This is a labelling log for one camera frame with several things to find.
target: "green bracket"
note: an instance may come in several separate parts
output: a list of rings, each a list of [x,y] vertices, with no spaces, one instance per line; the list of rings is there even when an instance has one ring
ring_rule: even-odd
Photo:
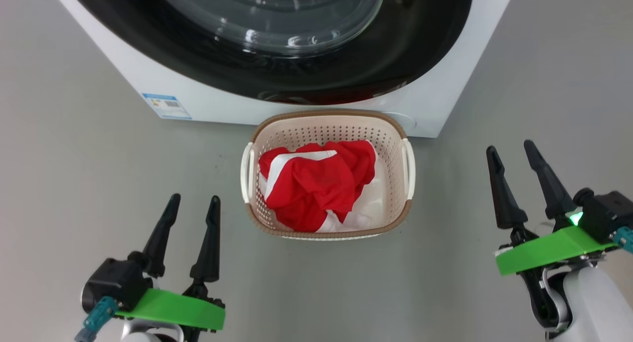
[[[516,274],[615,246],[613,243],[600,244],[583,229],[570,226],[498,255],[497,268],[502,275]]]
[[[224,328],[226,311],[204,300],[149,289],[133,311],[117,315],[219,331]]]

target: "gray floor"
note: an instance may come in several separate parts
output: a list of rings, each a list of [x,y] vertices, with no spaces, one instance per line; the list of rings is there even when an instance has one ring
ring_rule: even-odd
[[[0,0],[0,267],[4,340],[70,341],[79,292],[104,258],[141,249],[170,194],[183,201],[162,287],[180,292],[223,200],[226,330],[202,341],[540,341],[518,277],[499,277],[484,150],[545,234],[522,141],[571,193],[633,196],[630,0],[513,0],[438,139],[414,139],[413,209],[373,239],[311,243],[249,221],[238,162],[253,128],[165,121],[57,0]],[[633,257],[601,264],[633,301]],[[98,342],[117,341],[113,322]]]

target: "white handle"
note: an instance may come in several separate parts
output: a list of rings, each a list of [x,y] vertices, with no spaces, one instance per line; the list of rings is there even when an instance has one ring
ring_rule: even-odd
[[[242,187],[242,199],[245,203],[251,201],[253,196],[253,172],[255,171],[255,150],[253,150],[253,142],[249,142],[244,148],[242,154],[242,166],[239,171],[239,181]]]
[[[402,163],[405,169],[405,182],[408,182],[407,200],[411,200],[415,191],[415,157],[411,142],[407,138],[402,140],[402,144]]]

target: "blue and white label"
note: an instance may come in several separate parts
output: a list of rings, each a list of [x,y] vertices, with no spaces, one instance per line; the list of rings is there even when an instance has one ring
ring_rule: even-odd
[[[182,107],[182,104],[174,96],[155,95],[155,94],[142,94],[145,97],[145,101],[149,104],[149,107],[163,119],[181,119],[190,120],[187,110]]]

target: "red cloth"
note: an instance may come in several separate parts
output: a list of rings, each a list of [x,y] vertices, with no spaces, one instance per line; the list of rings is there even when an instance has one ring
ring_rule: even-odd
[[[316,232],[327,213],[333,211],[340,222],[362,193],[362,187],[373,180],[376,154],[368,141],[328,142],[321,147],[307,144],[295,153],[336,151],[323,160],[291,158],[283,166],[266,205],[275,212],[279,222],[297,232]],[[269,179],[273,159],[290,153],[275,148],[260,157],[260,172]]]

